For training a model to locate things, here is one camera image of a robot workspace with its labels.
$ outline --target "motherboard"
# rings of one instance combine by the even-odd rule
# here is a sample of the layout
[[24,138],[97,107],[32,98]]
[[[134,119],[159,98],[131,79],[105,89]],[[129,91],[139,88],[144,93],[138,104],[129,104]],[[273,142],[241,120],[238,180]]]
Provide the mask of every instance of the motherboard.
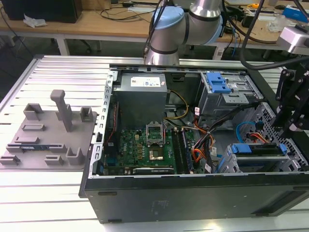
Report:
[[[192,130],[121,130],[117,154],[105,154],[101,171],[105,174],[188,174],[194,171]],[[152,139],[163,143],[152,143]]]

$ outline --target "power supply label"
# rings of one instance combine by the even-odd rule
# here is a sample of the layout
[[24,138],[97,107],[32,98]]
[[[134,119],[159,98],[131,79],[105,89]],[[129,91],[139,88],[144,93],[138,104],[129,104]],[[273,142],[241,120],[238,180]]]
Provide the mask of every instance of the power supply label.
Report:
[[131,77],[131,87],[160,87],[160,77]]

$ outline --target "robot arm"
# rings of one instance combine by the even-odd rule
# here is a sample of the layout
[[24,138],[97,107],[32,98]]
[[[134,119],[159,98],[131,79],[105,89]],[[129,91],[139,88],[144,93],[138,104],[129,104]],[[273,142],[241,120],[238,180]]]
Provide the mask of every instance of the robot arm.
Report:
[[179,7],[167,6],[151,37],[145,63],[179,65],[179,45],[214,42],[222,29],[219,4],[220,0],[196,0],[189,13]]

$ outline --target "metal table surface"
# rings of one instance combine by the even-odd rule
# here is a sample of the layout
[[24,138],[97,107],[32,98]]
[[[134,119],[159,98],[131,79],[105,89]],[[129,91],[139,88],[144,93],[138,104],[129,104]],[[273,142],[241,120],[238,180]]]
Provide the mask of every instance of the metal table surface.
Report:
[[[29,102],[56,110],[53,89],[66,91],[72,110],[92,106],[100,111],[109,64],[142,64],[141,58],[61,57],[34,59],[0,104],[0,152],[24,120]],[[238,61],[181,60],[182,65],[241,67]],[[262,71],[275,90],[281,69]],[[87,199],[78,197],[82,172],[0,172],[0,231],[309,231],[309,200],[278,217],[101,225]]]

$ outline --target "blue plastic latch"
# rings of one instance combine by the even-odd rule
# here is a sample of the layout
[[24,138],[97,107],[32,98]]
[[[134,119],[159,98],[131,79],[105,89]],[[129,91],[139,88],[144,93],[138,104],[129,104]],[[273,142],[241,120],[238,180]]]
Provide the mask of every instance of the blue plastic latch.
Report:
[[207,81],[211,86],[213,93],[230,93],[231,89],[227,87],[225,79],[219,72],[208,72],[206,73]]
[[233,145],[231,146],[231,149],[232,149],[232,151],[233,151],[234,154],[235,154],[235,153],[238,153],[238,150],[237,150],[237,147],[236,147],[235,144],[233,144]]
[[231,148],[233,153],[252,153],[248,144],[233,144]]
[[283,152],[283,154],[286,154],[288,152],[288,149],[286,148],[284,144],[279,144],[279,147],[281,151]]

